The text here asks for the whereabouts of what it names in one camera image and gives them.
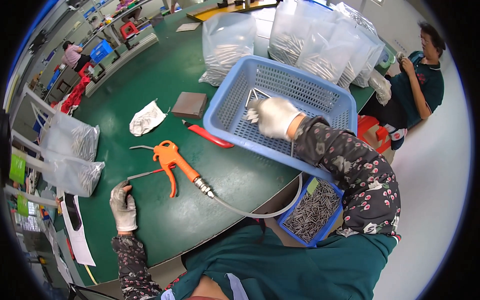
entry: red cloth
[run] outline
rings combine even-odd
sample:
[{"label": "red cloth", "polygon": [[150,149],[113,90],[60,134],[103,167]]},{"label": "red cloth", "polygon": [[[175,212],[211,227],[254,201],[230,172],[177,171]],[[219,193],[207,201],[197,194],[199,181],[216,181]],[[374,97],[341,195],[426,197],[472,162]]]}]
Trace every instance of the red cloth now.
[{"label": "red cloth", "polygon": [[80,83],[73,88],[73,91],[68,96],[67,100],[61,106],[61,112],[68,113],[72,105],[79,105],[82,100],[82,93],[85,91],[87,84],[90,82],[90,77],[82,77]]}]

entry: green workbench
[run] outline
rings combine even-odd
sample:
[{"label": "green workbench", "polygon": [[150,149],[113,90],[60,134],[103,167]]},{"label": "green workbench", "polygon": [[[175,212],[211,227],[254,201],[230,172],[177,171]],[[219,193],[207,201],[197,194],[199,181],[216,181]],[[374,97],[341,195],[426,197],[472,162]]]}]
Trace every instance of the green workbench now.
[{"label": "green workbench", "polygon": [[[254,211],[299,174],[296,169],[238,146],[220,148],[189,131],[181,118],[172,114],[141,137],[129,132],[133,115],[155,98],[167,112],[181,92],[205,93],[211,99],[216,91],[207,83],[198,83],[205,71],[202,27],[175,32],[180,25],[192,22],[185,11],[167,16],[155,27],[159,43],[123,66],[90,98],[83,97],[74,113],[75,118],[100,126],[96,161],[106,164],[93,195],[79,200],[85,236],[96,263],[90,270],[98,283],[118,277],[117,255],[110,245],[117,234],[108,202],[111,189],[128,176],[160,168],[152,160],[153,151],[129,150],[130,146],[155,146],[171,140],[220,198],[244,211]],[[359,104],[364,104],[372,89],[352,88],[352,94]],[[188,121],[202,126],[201,120]],[[175,198],[169,197],[170,182],[164,172],[131,180],[137,206],[135,234],[145,245],[148,266],[188,251],[241,219],[203,195],[180,168],[173,169],[173,173],[177,183]],[[57,230],[63,228],[63,218],[56,218],[55,226]],[[92,285],[85,268],[77,268],[85,285]]]}]

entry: pink shirt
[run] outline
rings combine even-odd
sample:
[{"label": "pink shirt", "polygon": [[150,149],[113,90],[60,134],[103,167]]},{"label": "pink shirt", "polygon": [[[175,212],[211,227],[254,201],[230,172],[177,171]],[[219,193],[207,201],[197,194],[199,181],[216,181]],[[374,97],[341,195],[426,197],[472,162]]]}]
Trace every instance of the pink shirt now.
[{"label": "pink shirt", "polygon": [[129,1],[129,0],[125,0],[125,4],[119,3],[119,4],[117,5],[117,9],[116,9],[115,11],[121,10],[122,7],[127,7],[127,6],[128,6],[130,3],[132,3],[133,1],[134,1],[134,0],[130,0],[130,1]]},{"label": "pink shirt", "polygon": [[71,45],[65,50],[65,54],[61,58],[61,61],[72,69],[75,68],[81,57],[80,53],[77,52],[78,48],[78,46]]}]

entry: blue plastic basket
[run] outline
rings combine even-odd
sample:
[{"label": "blue plastic basket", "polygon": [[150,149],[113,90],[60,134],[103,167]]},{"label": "blue plastic basket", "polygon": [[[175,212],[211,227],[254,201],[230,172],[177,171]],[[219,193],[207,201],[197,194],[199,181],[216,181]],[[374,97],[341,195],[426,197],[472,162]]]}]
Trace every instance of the blue plastic basket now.
[{"label": "blue plastic basket", "polygon": [[53,87],[53,84],[55,83],[55,81],[57,80],[57,78],[60,76],[60,69],[56,70],[54,73],[53,73],[53,76],[52,76],[52,79],[50,79],[50,82],[48,83],[47,85],[47,90],[51,89]]},{"label": "blue plastic basket", "polygon": [[214,136],[267,158],[332,182],[330,172],[291,157],[291,143],[266,138],[247,114],[248,91],[258,88],[288,99],[310,117],[322,115],[335,128],[357,132],[357,105],[346,90],[308,72],[258,56],[241,58],[230,70],[205,112],[204,127]]},{"label": "blue plastic basket", "polygon": [[108,44],[106,40],[102,40],[98,45],[93,48],[90,53],[90,57],[95,63],[99,63],[105,56],[113,52],[112,47]]},{"label": "blue plastic basket", "polygon": [[305,246],[307,247],[316,247],[316,244],[323,240],[325,238],[325,236],[327,235],[327,233],[330,231],[330,229],[332,229],[332,226],[333,224],[335,223],[336,219],[338,218],[338,216],[341,214],[342,212],[342,197],[343,197],[343,192],[334,184],[331,184],[329,183],[332,188],[334,189],[335,193],[338,195],[339,197],[339,201],[340,201],[340,204],[338,205],[338,208],[336,209],[336,211],[330,216],[330,218],[328,219],[327,223],[320,229],[320,231],[318,231],[318,233],[313,237],[313,239],[309,242],[309,243],[305,243],[302,239],[300,239],[299,237],[297,237],[293,232],[290,231],[290,229],[286,228],[285,226],[283,226],[283,222],[285,222],[285,219],[293,212],[293,210],[295,209],[295,207],[297,206],[297,204],[300,202],[300,200],[304,197],[305,193],[307,192],[307,187],[308,185],[310,184],[310,182],[313,180],[314,176],[311,176],[306,184],[303,186],[302,188],[302,191],[300,193],[300,196],[298,198],[298,200],[295,202],[295,204],[289,209],[287,210],[286,212],[284,212],[280,218],[278,219],[278,225],[280,225],[280,227],[285,230],[289,235],[291,235],[294,239],[296,239],[297,241],[299,241],[300,243],[304,244]]}]

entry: cap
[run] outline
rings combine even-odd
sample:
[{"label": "cap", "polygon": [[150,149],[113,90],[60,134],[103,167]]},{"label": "cap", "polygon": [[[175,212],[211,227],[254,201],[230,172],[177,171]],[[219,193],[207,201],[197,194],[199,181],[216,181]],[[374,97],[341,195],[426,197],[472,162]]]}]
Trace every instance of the cap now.
[{"label": "cap", "polygon": [[68,48],[68,45],[71,44],[73,44],[71,41],[65,41],[65,43],[63,43],[63,50],[65,51]]}]

